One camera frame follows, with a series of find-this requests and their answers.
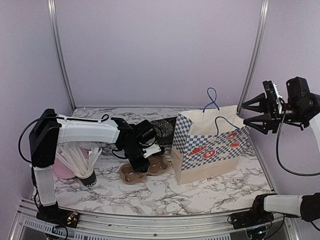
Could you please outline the pink round plate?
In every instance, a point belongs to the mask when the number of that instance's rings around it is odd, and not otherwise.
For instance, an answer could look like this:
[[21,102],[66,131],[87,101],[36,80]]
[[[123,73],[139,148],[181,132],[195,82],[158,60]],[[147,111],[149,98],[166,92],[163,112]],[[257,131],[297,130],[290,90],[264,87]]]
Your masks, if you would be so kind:
[[82,148],[60,148],[56,152],[53,171],[57,177],[72,179],[91,171],[89,152]]

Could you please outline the aluminium frame post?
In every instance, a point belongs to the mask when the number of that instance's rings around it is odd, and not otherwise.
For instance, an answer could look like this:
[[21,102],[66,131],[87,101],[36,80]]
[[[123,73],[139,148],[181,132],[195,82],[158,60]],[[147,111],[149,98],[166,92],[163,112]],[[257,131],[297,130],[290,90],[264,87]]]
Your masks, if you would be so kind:
[[66,92],[66,97],[68,100],[69,107],[73,112],[76,109],[76,102],[72,93],[72,88],[71,88],[71,84],[70,84],[70,80],[69,80],[69,76],[66,68],[66,63],[64,59],[64,54],[63,54],[63,48],[62,48],[60,32],[59,32],[59,23],[58,23],[57,11],[56,11],[56,1],[48,0],[47,5],[48,5],[50,24],[52,28],[53,43],[54,43],[54,48],[57,56],[57,62],[58,62],[60,74],[62,77],[62,83]]
[[262,48],[264,35],[265,35],[265,29],[267,25],[267,18],[268,18],[268,12],[269,12],[269,6],[270,1],[269,0],[262,0],[261,1],[261,8],[260,8],[260,14],[257,24],[257,31],[256,31],[256,37],[253,45],[253,51],[251,54],[251,59],[249,62],[248,70],[246,73],[244,85],[242,88],[242,92],[240,95],[240,99],[237,105],[237,113],[240,114],[242,112],[242,103],[246,100],[250,87],[253,81],[253,77],[255,74],[256,65],[259,59],[259,54]]

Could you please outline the blue checkered paper bag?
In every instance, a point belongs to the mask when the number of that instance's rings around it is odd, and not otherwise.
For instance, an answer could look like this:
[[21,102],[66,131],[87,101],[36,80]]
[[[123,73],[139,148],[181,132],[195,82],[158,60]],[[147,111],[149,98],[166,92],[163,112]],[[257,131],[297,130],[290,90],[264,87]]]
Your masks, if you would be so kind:
[[216,96],[211,96],[202,110],[179,112],[170,155],[178,184],[235,170],[249,133],[250,127],[238,116],[237,106],[220,107]]

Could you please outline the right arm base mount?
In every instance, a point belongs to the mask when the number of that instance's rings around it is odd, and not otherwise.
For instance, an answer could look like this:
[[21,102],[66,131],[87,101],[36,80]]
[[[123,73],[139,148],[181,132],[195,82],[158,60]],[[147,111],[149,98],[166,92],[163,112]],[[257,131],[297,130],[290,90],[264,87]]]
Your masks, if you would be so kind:
[[267,196],[275,195],[274,193],[257,195],[253,200],[252,206],[247,211],[232,213],[227,221],[235,230],[253,227],[265,223],[272,223],[275,219],[272,212],[264,210],[264,200]]

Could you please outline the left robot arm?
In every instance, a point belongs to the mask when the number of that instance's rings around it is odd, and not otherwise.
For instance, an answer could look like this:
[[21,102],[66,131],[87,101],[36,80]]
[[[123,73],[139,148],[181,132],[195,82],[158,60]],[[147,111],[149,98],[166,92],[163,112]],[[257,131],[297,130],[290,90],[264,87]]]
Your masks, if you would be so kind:
[[153,125],[144,120],[129,124],[119,117],[105,115],[102,119],[74,118],[46,109],[40,118],[27,125],[32,128],[28,141],[34,183],[40,200],[40,213],[53,223],[63,219],[58,206],[53,182],[53,165],[59,144],[71,142],[100,142],[114,144],[123,151],[133,170],[145,173],[150,165],[148,158],[160,153],[157,133]]

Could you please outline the black floral square plate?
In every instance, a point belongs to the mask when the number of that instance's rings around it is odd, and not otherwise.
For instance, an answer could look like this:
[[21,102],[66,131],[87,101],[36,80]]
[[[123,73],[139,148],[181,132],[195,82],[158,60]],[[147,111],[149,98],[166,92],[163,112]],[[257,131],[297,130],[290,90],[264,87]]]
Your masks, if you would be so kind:
[[157,134],[159,145],[172,145],[177,117],[169,117],[151,121]]

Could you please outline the aluminium front rail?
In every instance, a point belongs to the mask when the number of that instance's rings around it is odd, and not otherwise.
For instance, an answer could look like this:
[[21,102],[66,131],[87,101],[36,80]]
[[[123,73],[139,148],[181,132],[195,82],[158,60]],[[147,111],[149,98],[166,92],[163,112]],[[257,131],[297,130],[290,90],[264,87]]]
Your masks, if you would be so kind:
[[22,199],[10,240],[299,240],[293,219],[274,214],[273,220],[234,229],[230,212],[182,216],[134,216],[78,212],[75,228],[57,228],[37,219],[35,203]]

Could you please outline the left aluminium frame post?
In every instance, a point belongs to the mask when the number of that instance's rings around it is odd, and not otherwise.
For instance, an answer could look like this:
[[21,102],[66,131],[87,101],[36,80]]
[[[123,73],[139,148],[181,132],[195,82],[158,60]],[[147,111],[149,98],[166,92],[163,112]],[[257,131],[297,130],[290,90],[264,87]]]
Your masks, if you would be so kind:
[[66,68],[66,63],[64,59],[64,54],[63,54],[63,48],[62,48],[60,32],[59,32],[59,23],[58,23],[57,11],[56,11],[56,1],[48,0],[47,5],[48,5],[50,24],[52,28],[53,43],[54,43],[54,48],[57,56],[57,62],[58,62],[60,74],[62,77],[62,83],[66,92],[66,97],[68,100],[69,107],[73,112],[76,109],[76,102],[72,93],[72,88],[71,88],[71,84],[70,84],[70,80],[69,80],[69,76]]

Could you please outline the black cup holding straws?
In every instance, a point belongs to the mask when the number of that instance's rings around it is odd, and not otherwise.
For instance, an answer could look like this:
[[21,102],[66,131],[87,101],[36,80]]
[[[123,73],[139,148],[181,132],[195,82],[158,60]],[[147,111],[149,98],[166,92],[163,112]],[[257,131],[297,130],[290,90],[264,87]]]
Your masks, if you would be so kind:
[[81,181],[81,183],[87,188],[92,188],[97,183],[97,177],[94,169],[92,169],[89,173],[85,174],[84,176],[78,176],[78,178]]

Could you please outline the right aluminium frame post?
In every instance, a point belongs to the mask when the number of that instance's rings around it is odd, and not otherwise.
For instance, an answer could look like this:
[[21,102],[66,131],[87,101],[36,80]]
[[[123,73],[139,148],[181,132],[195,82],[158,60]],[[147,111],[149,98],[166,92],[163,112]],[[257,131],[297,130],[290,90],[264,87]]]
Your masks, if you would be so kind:
[[240,95],[240,99],[237,105],[237,113],[240,114],[242,112],[242,103],[246,100],[250,87],[253,81],[253,77],[255,74],[256,65],[259,59],[259,54],[262,48],[264,35],[265,35],[265,29],[267,25],[267,18],[268,18],[268,12],[269,12],[269,6],[270,1],[269,0],[262,0],[261,1],[261,8],[260,8],[260,14],[257,24],[257,31],[256,31],[256,37],[253,45],[253,51],[251,54],[251,59],[249,62],[248,70],[246,73],[244,85],[242,88],[242,92]]

